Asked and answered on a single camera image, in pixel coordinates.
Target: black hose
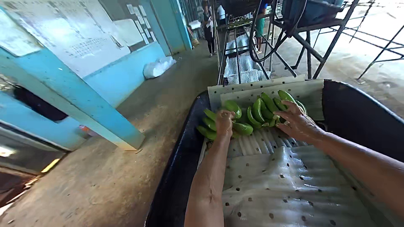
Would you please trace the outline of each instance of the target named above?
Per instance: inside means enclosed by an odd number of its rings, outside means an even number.
[[[255,30],[255,23],[257,22],[257,17],[258,17],[258,13],[259,13],[259,7],[261,5],[262,0],[259,1],[255,12],[254,12],[254,16],[252,18],[252,24],[251,24],[251,29],[250,29],[250,38],[248,41],[248,48],[249,48],[249,53],[250,53],[250,57],[253,61],[255,62],[262,62],[265,61],[268,57],[270,57],[275,51],[278,50],[279,46],[286,40],[286,38],[290,38],[293,35],[293,32],[295,31],[295,29],[297,28],[297,25],[300,21],[300,19],[303,16],[303,13],[306,9],[306,5],[307,5],[307,0],[304,0],[303,6],[300,8],[300,12],[299,12],[299,16],[295,17],[294,21],[293,21],[293,25],[291,25],[291,29],[288,29],[288,32],[286,33],[286,35],[284,37],[282,37],[283,33],[285,32],[284,29],[281,30],[281,33],[278,36],[278,39],[276,41],[276,44],[274,46],[274,48],[267,54],[265,55],[263,58],[258,58],[258,54],[255,52],[254,48],[254,42],[253,42],[253,32]],[[272,0],[271,3],[271,13],[276,14],[276,2],[277,0]]]

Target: white plastic bag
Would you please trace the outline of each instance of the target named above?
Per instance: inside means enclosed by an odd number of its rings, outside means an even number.
[[[196,21],[191,21],[188,25],[191,27],[191,30],[194,30],[196,28],[201,27],[202,24],[198,20],[196,20]]]
[[[146,64],[143,69],[143,75],[146,79],[158,77],[175,63],[176,61],[172,56],[160,58],[156,62]]]

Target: hand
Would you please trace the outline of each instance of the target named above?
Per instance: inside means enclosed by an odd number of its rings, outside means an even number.
[[[288,110],[276,111],[274,114],[281,116],[286,122],[277,124],[276,127],[297,140],[312,144],[325,135],[326,132],[305,115],[297,104],[287,100],[282,100],[282,104],[287,105]]]
[[[235,113],[233,111],[228,110],[220,110],[216,114],[216,130],[217,135],[232,135],[233,131],[231,130],[233,126],[233,122],[231,121],[234,118]]]

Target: black plastic tray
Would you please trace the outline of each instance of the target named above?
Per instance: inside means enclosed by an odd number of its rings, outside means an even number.
[[[348,84],[324,81],[323,113],[328,131],[404,162],[404,121],[363,91]],[[210,109],[208,92],[199,94],[188,113],[160,180],[146,227],[184,225],[189,189],[204,138],[195,127]]]

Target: concrete floor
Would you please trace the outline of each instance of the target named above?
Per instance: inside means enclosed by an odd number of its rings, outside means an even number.
[[[358,8],[356,13],[360,15],[364,11]],[[366,22],[364,29],[385,38],[391,38],[391,32],[397,30],[394,25],[402,25],[393,20],[388,28],[375,27],[377,20],[371,17]],[[317,32],[312,32],[312,40]],[[319,37],[316,49],[321,54],[333,35]],[[404,117],[402,62],[377,64],[363,77],[365,83],[358,84],[354,79],[380,49],[356,40],[349,43],[349,40],[348,36],[340,37],[319,77],[358,87]],[[279,53],[293,65],[300,48],[295,40],[288,39]],[[118,108],[146,135],[140,153],[120,150],[101,137],[91,138],[6,211],[0,226],[142,226],[193,99],[217,80],[217,59],[208,58],[205,41],[193,51],[176,55],[175,59],[177,64],[173,68],[144,82]],[[314,72],[318,62],[314,58],[312,62]],[[274,78],[291,75],[277,57],[274,57],[273,71]],[[306,72],[304,55],[297,73]]]
[[[177,64],[117,108],[146,135],[139,153],[89,139],[8,209],[0,226],[143,226],[192,102],[217,83],[217,59],[208,54],[202,41],[176,55]]]

